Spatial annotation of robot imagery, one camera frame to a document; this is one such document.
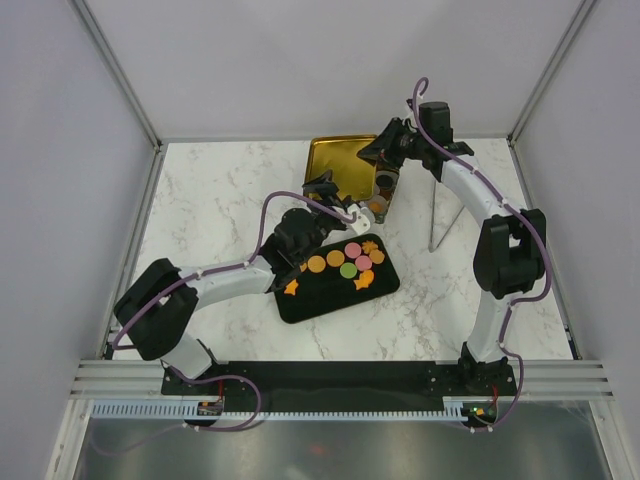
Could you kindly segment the gold tin lid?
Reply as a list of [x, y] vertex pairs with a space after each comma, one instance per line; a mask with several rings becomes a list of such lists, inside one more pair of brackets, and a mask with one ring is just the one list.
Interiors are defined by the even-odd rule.
[[357, 153], [376, 138], [375, 134], [318, 137], [310, 142], [304, 182], [331, 170], [338, 196], [367, 200], [374, 193], [376, 166]]

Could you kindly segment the metal serving tongs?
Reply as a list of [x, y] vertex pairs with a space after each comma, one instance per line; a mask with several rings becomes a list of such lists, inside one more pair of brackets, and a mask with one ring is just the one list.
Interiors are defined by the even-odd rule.
[[430, 207], [428, 249], [434, 253], [464, 212], [464, 205], [448, 187], [433, 181]]

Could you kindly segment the green christmas cookie tin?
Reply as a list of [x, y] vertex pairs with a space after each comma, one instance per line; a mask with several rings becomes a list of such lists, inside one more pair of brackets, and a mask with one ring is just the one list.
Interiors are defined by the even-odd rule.
[[387, 200], [387, 203], [388, 203], [388, 210], [387, 210], [384, 214], [382, 214], [382, 215], [377, 215], [377, 214], [375, 214], [375, 213], [374, 213], [375, 221], [376, 221], [376, 223], [377, 223], [377, 224], [383, 224], [383, 223], [385, 222], [386, 217], [387, 217], [387, 215], [388, 215], [388, 213], [389, 213], [389, 209], [390, 209], [390, 206], [391, 206], [391, 203], [392, 203], [392, 199], [393, 199], [393, 196], [394, 196], [395, 190], [396, 190], [396, 187], [395, 187], [395, 189], [394, 189], [393, 191], [389, 191], [389, 192], [380, 192], [380, 191], [378, 190], [378, 188], [376, 187], [376, 173], [377, 173], [378, 171], [383, 171], [383, 170], [386, 170], [386, 171], [393, 171], [393, 172], [396, 172], [396, 173], [398, 174], [398, 180], [397, 180], [397, 185], [396, 185], [396, 187], [398, 186], [398, 181], [399, 181], [399, 170], [398, 170], [398, 169], [394, 169], [394, 168], [387, 168], [385, 165], [383, 165], [383, 164], [381, 164], [381, 163], [379, 163], [379, 162], [376, 164], [376, 167], [375, 167], [375, 177], [374, 177], [374, 187], [373, 187], [373, 195], [372, 195], [371, 197], [373, 197], [373, 196], [375, 196], [375, 195], [380, 195], [380, 196], [384, 197], [384, 198]]

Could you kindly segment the black round cookie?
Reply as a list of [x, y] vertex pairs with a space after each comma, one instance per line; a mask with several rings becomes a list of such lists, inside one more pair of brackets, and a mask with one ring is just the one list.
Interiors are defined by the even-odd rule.
[[376, 176], [376, 185], [381, 190], [389, 190], [395, 184], [395, 177], [387, 172], [379, 172]]

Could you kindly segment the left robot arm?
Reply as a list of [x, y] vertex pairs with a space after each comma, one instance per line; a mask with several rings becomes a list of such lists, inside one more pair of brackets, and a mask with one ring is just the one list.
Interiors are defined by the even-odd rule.
[[205, 267], [178, 267], [167, 258], [152, 262], [116, 302], [121, 326], [115, 351], [134, 350], [160, 360], [197, 394], [219, 380], [213, 354], [187, 332], [195, 312], [232, 298], [284, 289], [309, 267], [309, 259], [334, 230], [345, 230], [357, 215], [341, 200], [332, 173], [307, 182], [302, 208], [287, 210], [271, 234], [259, 223], [257, 245], [246, 259]]

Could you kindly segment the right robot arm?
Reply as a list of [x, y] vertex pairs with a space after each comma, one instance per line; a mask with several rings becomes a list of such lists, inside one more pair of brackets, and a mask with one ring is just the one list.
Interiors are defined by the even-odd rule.
[[550, 278], [546, 217], [538, 209], [513, 206], [468, 145], [454, 140], [447, 103], [410, 100], [407, 105], [413, 116], [392, 119], [357, 155], [390, 169], [400, 169], [408, 159], [421, 162], [480, 228], [473, 258], [480, 304], [456, 368], [460, 388], [476, 395], [512, 375], [514, 355], [505, 340], [514, 307], [532, 301], [529, 293], [537, 281]]

